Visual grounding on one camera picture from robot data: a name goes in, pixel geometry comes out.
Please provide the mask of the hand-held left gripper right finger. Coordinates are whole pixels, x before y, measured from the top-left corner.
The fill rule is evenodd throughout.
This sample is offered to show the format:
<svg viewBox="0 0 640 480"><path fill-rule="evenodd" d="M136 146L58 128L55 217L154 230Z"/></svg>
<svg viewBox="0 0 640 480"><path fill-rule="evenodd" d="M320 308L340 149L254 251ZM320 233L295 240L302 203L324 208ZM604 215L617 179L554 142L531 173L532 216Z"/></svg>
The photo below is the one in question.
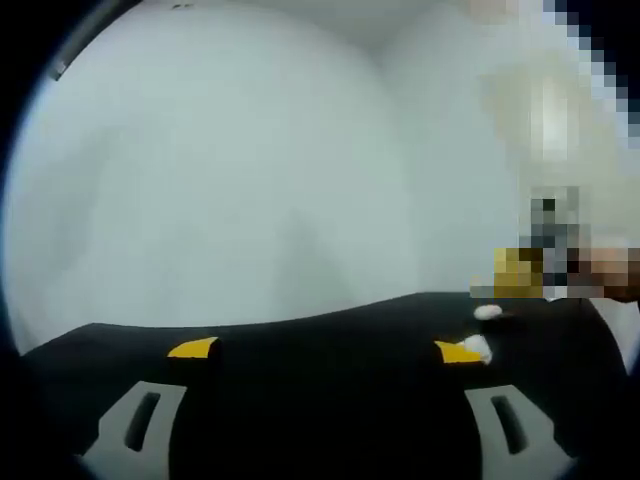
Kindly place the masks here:
<svg viewBox="0 0 640 480"><path fill-rule="evenodd" d="M554 423L485 340L383 341L369 359L374 472L384 479L556 479Z"/></svg>

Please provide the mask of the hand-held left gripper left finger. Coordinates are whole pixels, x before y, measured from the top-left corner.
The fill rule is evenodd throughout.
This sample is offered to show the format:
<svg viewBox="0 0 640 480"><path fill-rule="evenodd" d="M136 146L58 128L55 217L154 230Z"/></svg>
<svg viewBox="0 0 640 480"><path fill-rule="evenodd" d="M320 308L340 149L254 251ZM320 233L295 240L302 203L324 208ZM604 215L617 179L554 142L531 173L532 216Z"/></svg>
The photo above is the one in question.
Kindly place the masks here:
<svg viewBox="0 0 640 480"><path fill-rule="evenodd" d="M270 479L280 474L280 339L102 335L83 459L101 479Z"/></svg>

